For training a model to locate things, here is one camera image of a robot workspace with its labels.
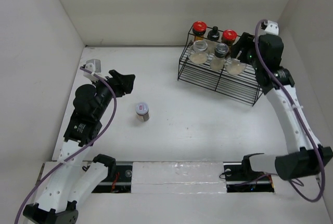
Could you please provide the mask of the orange label jar red lid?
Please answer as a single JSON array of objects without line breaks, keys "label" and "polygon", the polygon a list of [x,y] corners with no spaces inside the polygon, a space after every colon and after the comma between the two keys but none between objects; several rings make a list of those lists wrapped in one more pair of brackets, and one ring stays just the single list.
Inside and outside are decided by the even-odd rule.
[{"label": "orange label jar red lid", "polygon": [[229,47],[232,48],[234,42],[237,39],[237,33],[234,30],[225,30],[222,33],[221,42]]}]

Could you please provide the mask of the black pump cap salt bottle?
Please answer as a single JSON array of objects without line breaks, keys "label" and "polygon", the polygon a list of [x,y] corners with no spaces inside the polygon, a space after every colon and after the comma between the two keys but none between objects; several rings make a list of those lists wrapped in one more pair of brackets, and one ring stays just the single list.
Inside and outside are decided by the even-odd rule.
[{"label": "black pump cap salt bottle", "polygon": [[217,42],[220,38],[220,32],[217,26],[214,26],[207,35],[207,39],[210,41]]}]

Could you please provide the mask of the round glass jar metal rim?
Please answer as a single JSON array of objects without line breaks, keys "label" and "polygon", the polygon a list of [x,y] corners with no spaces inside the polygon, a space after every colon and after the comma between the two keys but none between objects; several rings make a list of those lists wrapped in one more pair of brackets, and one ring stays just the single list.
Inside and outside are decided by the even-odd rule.
[{"label": "round glass jar metal rim", "polygon": [[208,43],[204,40],[194,41],[189,50],[189,60],[194,64],[204,64],[208,57]]}]

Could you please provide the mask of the dark sauce jar red lid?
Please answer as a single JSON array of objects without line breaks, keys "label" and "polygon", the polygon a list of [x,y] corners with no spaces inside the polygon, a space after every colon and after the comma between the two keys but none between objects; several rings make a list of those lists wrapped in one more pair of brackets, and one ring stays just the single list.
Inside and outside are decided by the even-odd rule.
[{"label": "dark sauce jar red lid", "polygon": [[192,32],[194,35],[194,42],[203,40],[207,30],[207,24],[203,21],[196,21],[193,23]]}]

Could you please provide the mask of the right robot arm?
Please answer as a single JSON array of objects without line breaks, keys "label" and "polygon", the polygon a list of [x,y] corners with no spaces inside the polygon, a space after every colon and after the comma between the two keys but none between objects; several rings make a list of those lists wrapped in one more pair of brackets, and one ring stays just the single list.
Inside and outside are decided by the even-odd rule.
[{"label": "right robot arm", "polygon": [[331,147],[323,147],[311,132],[291,73],[280,65],[283,48],[279,36],[261,35],[259,51],[262,57],[258,58],[254,36],[246,32],[232,46],[232,57],[254,68],[256,81],[274,108],[287,146],[285,155],[255,153],[244,156],[240,172],[246,179],[253,179],[259,172],[277,174],[282,180],[313,176],[321,171],[318,159],[323,165],[332,159]]}]

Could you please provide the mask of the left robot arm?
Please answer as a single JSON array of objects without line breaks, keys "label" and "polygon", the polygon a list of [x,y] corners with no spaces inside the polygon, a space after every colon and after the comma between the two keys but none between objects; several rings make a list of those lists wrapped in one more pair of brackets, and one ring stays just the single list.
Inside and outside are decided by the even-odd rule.
[{"label": "left robot arm", "polygon": [[[34,193],[41,183],[48,181],[36,202],[24,201],[18,212],[33,223],[76,223],[79,206],[97,185],[117,176],[113,157],[97,155],[86,172],[82,171],[82,162],[111,125],[117,98],[132,92],[135,75],[110,70],[109,76],[102,78],[84,67],[80,69],[90,76],[91,83],[75,91],[74,110],[64,134],[58,164],[32,189]],[[100,120],[110,102],[113,102],[113,112],[106,126],[102,126]]]}]

